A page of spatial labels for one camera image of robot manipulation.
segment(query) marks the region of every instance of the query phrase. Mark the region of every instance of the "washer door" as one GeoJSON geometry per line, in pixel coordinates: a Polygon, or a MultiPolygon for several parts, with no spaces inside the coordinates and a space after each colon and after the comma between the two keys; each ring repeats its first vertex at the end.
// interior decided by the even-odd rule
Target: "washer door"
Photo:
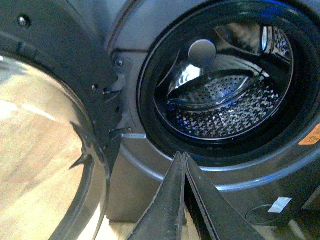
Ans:
{"type": "Polygon", "coordinates": [[[120,137],[117,81],[64,0],[0,3],[0,239],[94,239],[120,137]]]}

